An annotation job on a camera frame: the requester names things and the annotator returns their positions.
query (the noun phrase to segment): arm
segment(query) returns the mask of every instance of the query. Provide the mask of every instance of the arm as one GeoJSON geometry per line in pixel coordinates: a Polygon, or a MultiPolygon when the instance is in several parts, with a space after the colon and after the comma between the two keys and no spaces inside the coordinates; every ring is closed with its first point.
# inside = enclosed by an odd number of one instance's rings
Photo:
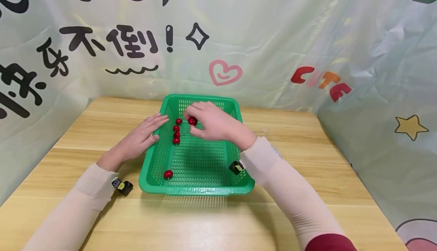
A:
{"type": "Polygon", "coordinates": [[[114,193],[116,171],[158,141],[151,134],[167,122],[159,113],[138,127],[92,164],[26,244],[25,251],[77,251],[114,193]]]}
{"type": "Polygon", "coordinates": [[[290,220],[301,250],[356,251],[314,188],[265,137],[241,153],[241,163],[290,220]]]}
{"type": "Polygon", "coordinates": [[[100,211],[110,201],[115,190],[111,182],[117,175],[96,164],[90,165],[24,250],[78,250],[100,211]]]}
{"type": "Polygon", "coordinates": [[[211,102],[187,107],[184,117],[195,116],[203,130],[190,133],[208,140],[233,142],[250,176],[273,198],[296,231],[301,250],[356,251],[313,187],[264,137],[257,137],[211,102]]]}

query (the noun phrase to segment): left hand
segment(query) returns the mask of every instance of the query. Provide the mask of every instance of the left hand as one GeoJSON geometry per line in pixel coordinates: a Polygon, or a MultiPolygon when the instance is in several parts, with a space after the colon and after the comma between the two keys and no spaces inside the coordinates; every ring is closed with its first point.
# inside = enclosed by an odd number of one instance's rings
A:
{"type": "Polygon", "coordinates": [[[167,121],[167,116],[161,116],[160,113],[147,117],[111,150],[103,154],[97,165],[107,171],[118,171],[124,162],[140,156],[158,141],[159,136],[151,134],[167,121]]]}

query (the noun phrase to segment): maroon sleeve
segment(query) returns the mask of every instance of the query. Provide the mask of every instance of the maroon sleeve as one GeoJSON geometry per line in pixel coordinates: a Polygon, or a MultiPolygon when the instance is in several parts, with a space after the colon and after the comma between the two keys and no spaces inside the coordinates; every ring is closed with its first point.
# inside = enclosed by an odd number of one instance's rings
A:
{"type": "Polygon", "coordinates": [[[357,251],[357,249],[345,236],[324,234],[310,240],[305,251],[357,251]]]}

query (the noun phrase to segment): exclamation mark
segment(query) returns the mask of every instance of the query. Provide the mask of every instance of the exclamation mark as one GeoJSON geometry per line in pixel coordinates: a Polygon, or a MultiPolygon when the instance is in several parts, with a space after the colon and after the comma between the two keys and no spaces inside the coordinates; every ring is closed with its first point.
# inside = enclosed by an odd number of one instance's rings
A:
{"type": "Polygon", "coordinates": [[[167,41],[167,51],[170,53],[173,52],[173,48],[171,47],[173,45],[173,26],[168,25],[165,28],[165,35],[166,35],[166,41],[167,41]]]}

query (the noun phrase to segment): red letter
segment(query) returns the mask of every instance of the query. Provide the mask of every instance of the red letter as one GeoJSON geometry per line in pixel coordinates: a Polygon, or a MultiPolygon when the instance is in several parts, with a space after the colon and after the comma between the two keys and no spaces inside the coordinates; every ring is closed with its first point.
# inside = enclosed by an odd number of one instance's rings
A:
{"type": "Polygon", "coordinates": [[[333,72],[326,72],[323,75],[323,78],[325,79],[322,84],[320,84],[319,88],[323,89],[325,88],[328,84],[330,84],[331,82],[335,82],[338,83],[341,78],[339,76],[337,76],[337,74],[333,73],[333,72]]]}
{"type": "Polygon", "coordinates": [[[349,87],[345,83],[339,83],[337,85],[334,85],[334,87],[329,90],[329,94],[331,95],[331,98],[334,102],[337,102],[337,100],[343,96],[342,92],[345,92],[346,95],[351,92],[352,88],[349,87]]]}
{"type": "Polygon", "coordinates": [[[314,67],[302,66],[296,69],[294,75],[291,77],[291,82],[293,83],[304,83],[305,79],[301,78],[303,74],[311,73],[314,71],[314,67]]]}

